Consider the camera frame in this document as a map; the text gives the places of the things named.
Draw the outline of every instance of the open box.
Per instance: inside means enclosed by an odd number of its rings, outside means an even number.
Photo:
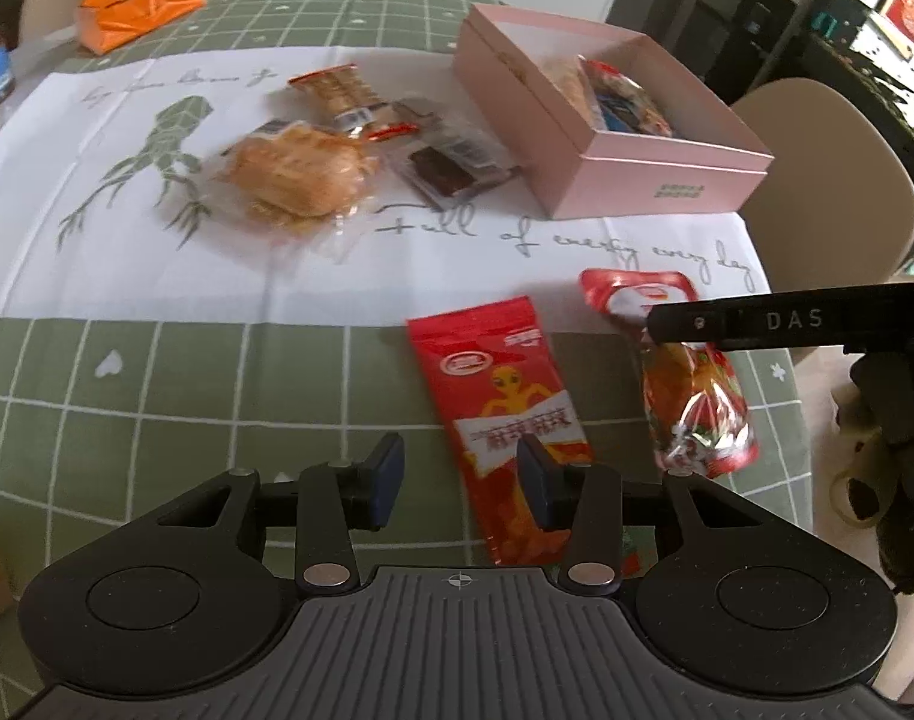
[[[575,55],[639,83],[681,138],[593,130],[540,71]],[[551,218],[736,211],[772,161],[727,105],[639,32],[477,4],[454,69]]]

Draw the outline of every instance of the bread snack package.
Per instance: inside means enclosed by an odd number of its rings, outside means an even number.
[[[530,298],[410,319],[407,330],[490,557],[559,560],[570,532],[534,522],[517,483],[517,441],[534,434],[558,463],[587,463],[590,447]]]
[[[559,89],[561,95],[567,98],[567,103],[578,110],[590,127],[607,131],[607,123],[604,122],[597,95],[594,94],[590,79],[583,69],[582,56],[551,59],[545,62],[540,70]]]
[[[419,121],[420,132],[397,148],[388,162],[441,211],[505,183],[516,163],[501,143],[478,127],[425,98],[394,103],[405,121]]]
[[[600,104],[607,129],[676,138],[674,128],[660,108],[636,81],[604,62],[580,57],[580,63]]]
[[[697,300],[683,274],[590,269],[580,287],[592,308],[612,317],[640,349],[643,397],[663,470],[688,469],[713,479],[757,457],[747,401],[727,356],[711,343],[653,343],[647,315],[655,305]]]
[[[364,201],[378,163],[359,140],[273,119],[225,157],[221,178],[242,191],[250,218],[299,235],[340,239],[321,247],[335,259],[343,259],[365,231]]]
[[[295,76],[287,84],[309,95],[334,129],[351,138],[385,141],[416,132],[415,124],[401,122],[393,106],[359,76],[355,64]]]

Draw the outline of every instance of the orange plastic bag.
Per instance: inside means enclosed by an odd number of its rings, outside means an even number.
[[[76,9],[77,39],[104,55],[204,4],[206,0],[84,0]]]

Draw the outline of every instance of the barcode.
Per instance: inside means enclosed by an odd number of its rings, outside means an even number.
[[[475,170],[482,170],[484,167],[490,167],[495,164],[493,157],[487,153],[483,146],[468,140],[468,138],[453,138],[453,140],[446,143],[441,143],[438,148],[444,151],[447,156],[463,162],[463,164],[473,167]]]
[[[341,132],[353,132],[372,122],[373,114],[367,108],[351,108],[334,117],[334,127]]]
[[[271,119],[269,122],[264,122],[253,131],[260,132],[263,135],[276,135],[287,127],[290,127],[290,122],[284,122],[282,119]]]

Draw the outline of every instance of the red packaging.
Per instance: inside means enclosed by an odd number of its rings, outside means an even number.
[[[411,319],[407,328],[490,557],[556,562],[570,532],[537,527],[517,483],[516,443],[532,433],[558,463],[591,456],[530,298]]]
[[[683,274],[590,269],[580,274],[586,302],[613,317],[640,346],[643,396],[660,469],[713,479],[743,469],[758,448],[747,402],[727,356],[711,343],[663,343],[647,336],[647,314],[661,303],[698,299]]]

